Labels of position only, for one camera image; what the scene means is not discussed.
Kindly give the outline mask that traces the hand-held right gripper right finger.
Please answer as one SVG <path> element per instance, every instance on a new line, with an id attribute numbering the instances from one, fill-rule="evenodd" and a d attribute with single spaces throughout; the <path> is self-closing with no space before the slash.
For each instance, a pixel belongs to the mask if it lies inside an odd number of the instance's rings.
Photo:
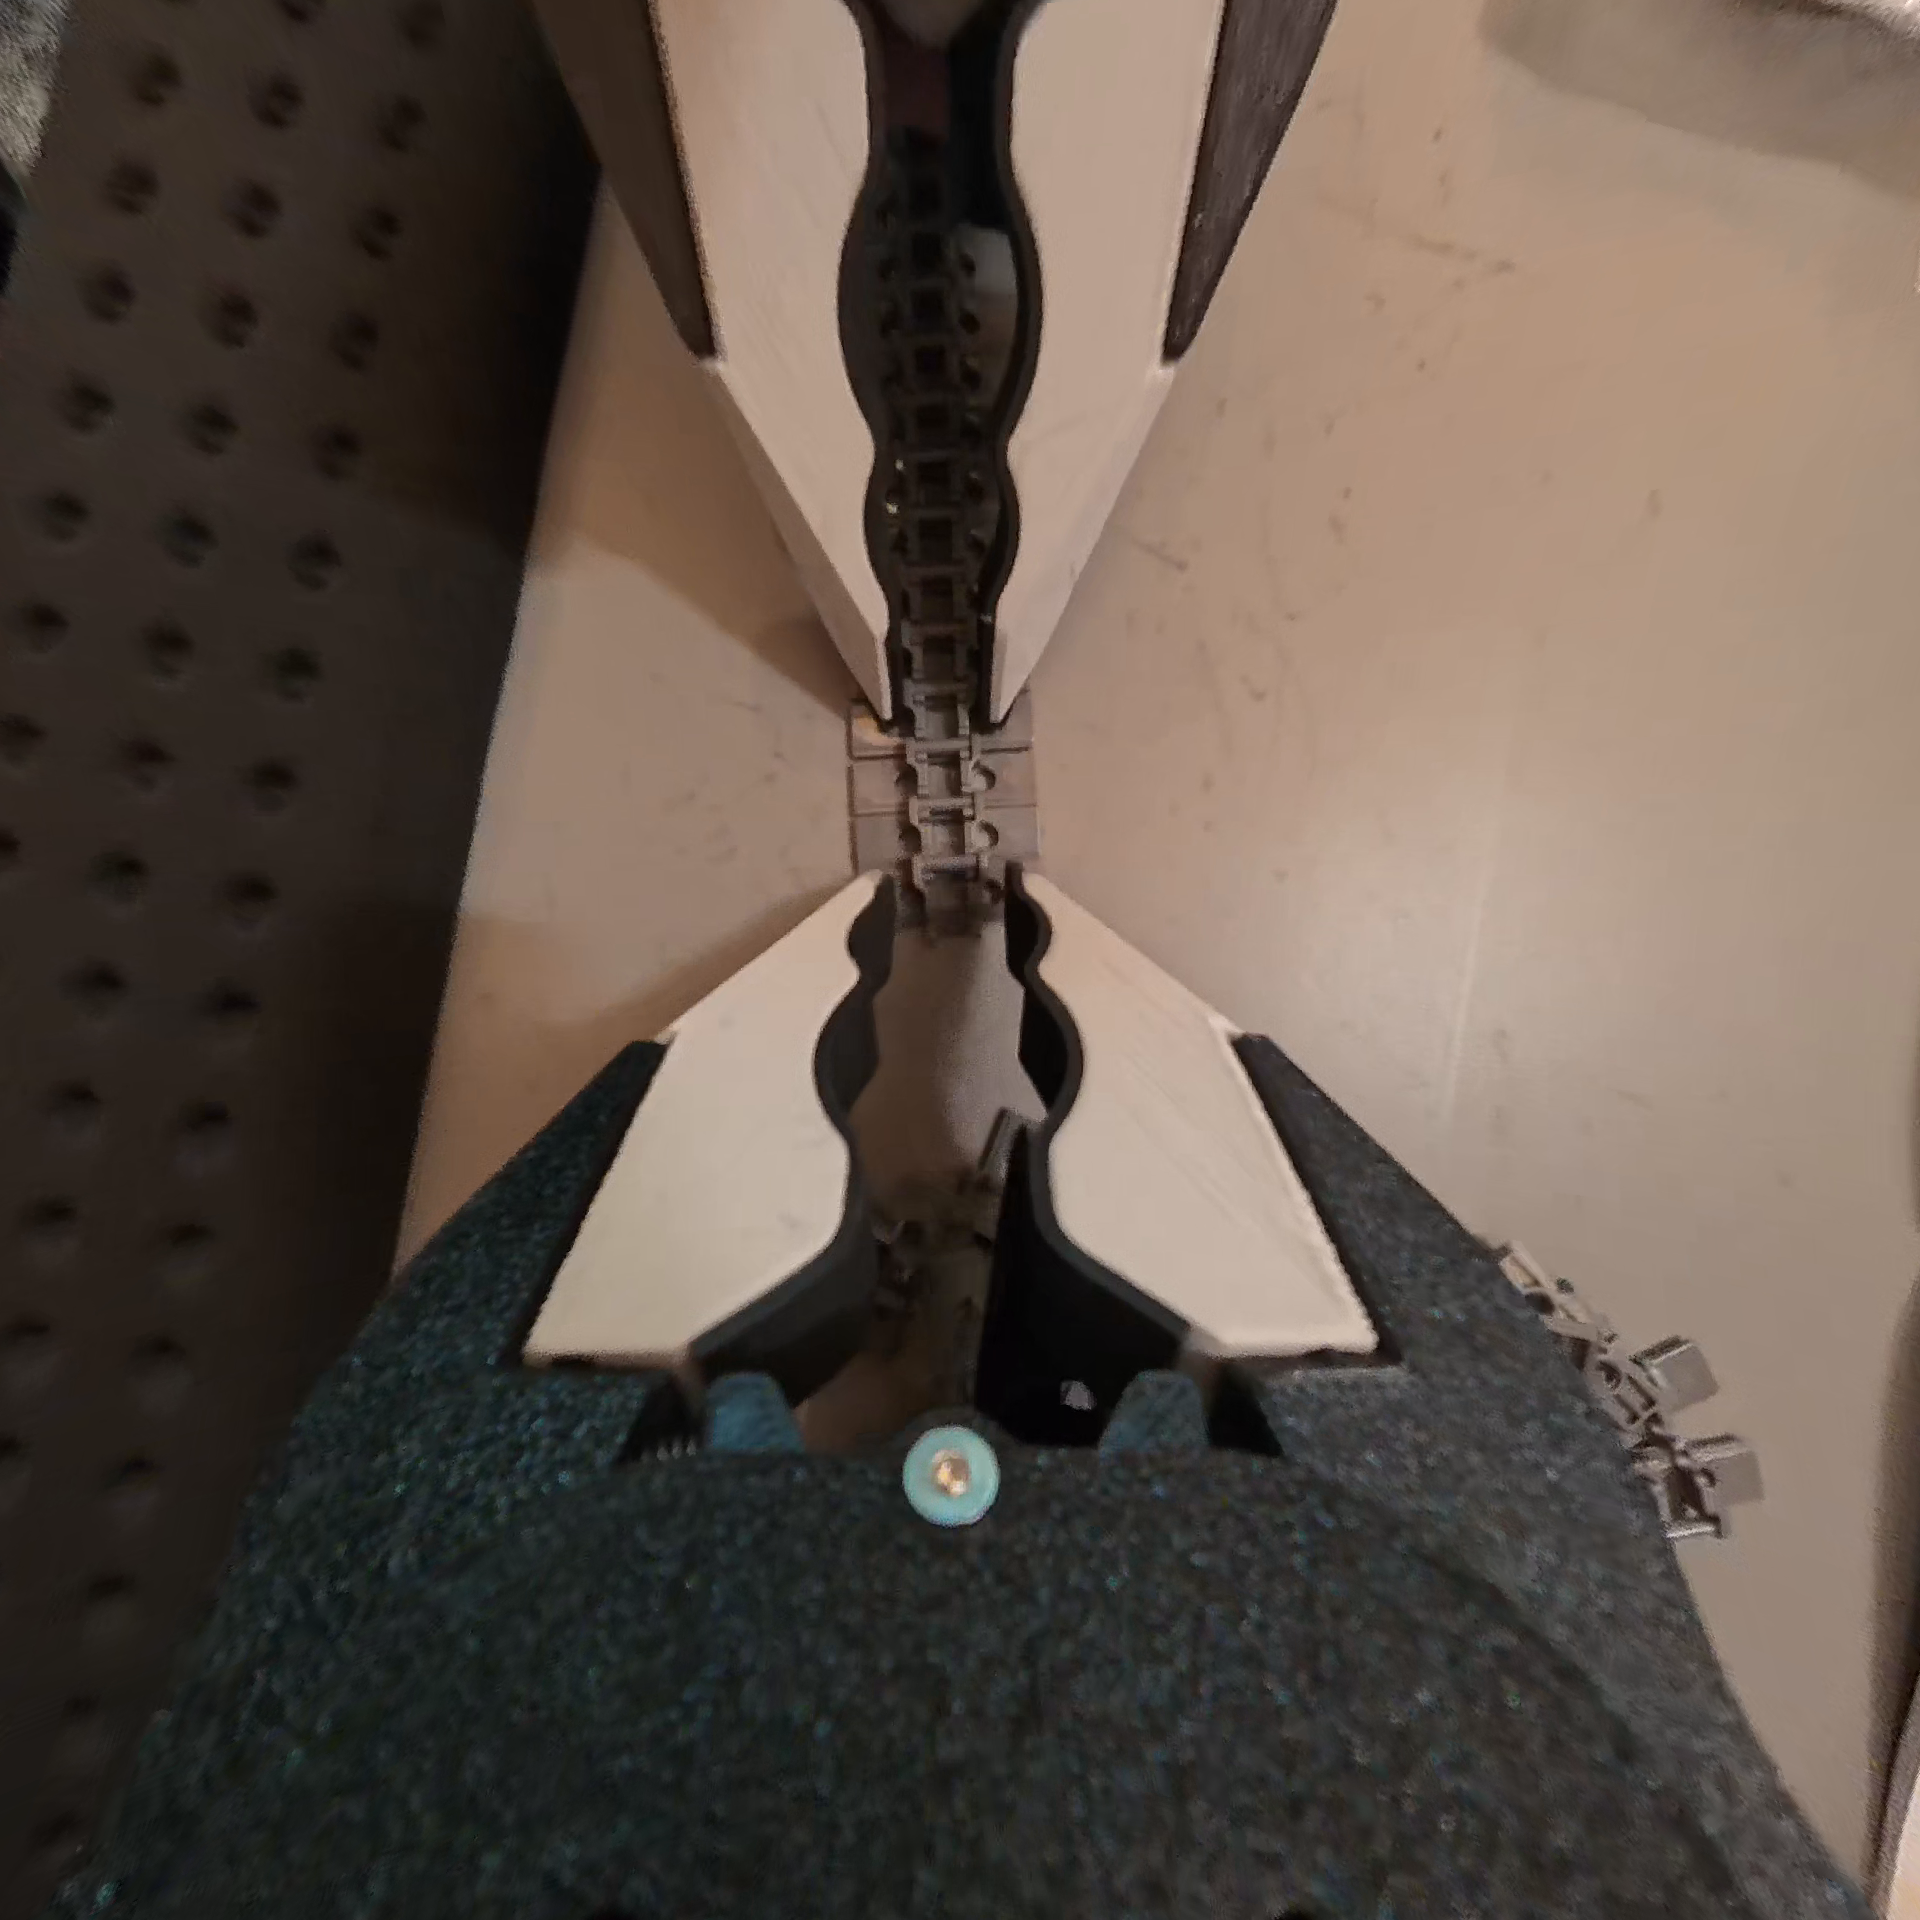
<path id="1" fill-rule="evenodd" d="M 1041 876 L 1008 887 L 1039 1247 L 1176 1355 L 1375 1358 L 1241 1030 Z"/>

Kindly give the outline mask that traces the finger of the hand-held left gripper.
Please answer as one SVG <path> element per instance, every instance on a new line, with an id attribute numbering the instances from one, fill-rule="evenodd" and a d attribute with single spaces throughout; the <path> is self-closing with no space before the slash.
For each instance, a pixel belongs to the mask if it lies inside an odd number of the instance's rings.
<path id="1" fill-rule="evenodd" d="M 1213 2 L 1037 6 L 1015 38 L 1008 153 L 1037 260 L 1037 345 L 1005 446 L 1015 548 L 993 610 L 1008 707 L 1169 388 L 1168 306 L 1216 59 Z"/>
<path id="2" fill-rule="evenodd" d="M 708 380 L 806 599 L 870 710 L 891 614 L 865 529 L 873 433 L 841 267 L 870 164 L 865 41 L 839 2 L 657 2 L 712 332 Z"/>

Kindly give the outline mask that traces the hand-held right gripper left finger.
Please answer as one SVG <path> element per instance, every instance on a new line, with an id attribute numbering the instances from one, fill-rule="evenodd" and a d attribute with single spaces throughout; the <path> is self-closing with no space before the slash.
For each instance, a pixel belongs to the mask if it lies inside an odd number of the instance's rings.
<path id="1" fill-rule="evenodd" d="M 886 977 L 889 880 L 869 873 L 641 1049 L 651 1078 L 528 1330 L 531 1364 L 847 1363 L 878 1288 L 851 1113 Z"/>

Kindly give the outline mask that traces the pile of grey track links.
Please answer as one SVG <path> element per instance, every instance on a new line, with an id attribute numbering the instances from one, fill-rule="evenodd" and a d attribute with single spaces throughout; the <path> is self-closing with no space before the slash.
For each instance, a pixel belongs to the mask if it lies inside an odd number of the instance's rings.
<path id="1" fill-rule="evenodd" d="M 1517 1244 L 1494 1248 L 1494 1260 L 1580 1374 L 1657 1510 L 1665 1542 L 1723 1542 L 1737 1510 L 1765 1498 L 1765 1479 L 1760 1455 L 1742 1436 L 1689 1436 L 1678 1422 L 1718 1395 L 1697 1342 L 1668 1336 L 1631 1351 L 1569 1281 L 1544 1271 Z"/>

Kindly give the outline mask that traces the grey desk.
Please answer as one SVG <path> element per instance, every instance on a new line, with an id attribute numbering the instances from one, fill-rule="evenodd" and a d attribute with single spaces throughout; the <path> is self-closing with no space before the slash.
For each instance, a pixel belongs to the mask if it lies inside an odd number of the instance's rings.
<path id="1" fill-rule="evenodd" d="M 1335 6 L 1032 681 L 1041 871 L 1637 1346 L 1870 1884 L 1915 1667 L 1915 44 Z M 852 686 L 612 199 L 398 1265 L 847 879 Z"/>

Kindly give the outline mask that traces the black perforated pad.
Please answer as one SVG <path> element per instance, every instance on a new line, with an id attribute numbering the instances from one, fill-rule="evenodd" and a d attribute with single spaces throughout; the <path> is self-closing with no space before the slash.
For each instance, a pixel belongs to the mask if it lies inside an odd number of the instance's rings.
<path id="1" fill-rule="evenodd" d="M 392 1271 L 593 170 L 531 6 L 75 6 L 4 305 L 4 1915 Z"/>

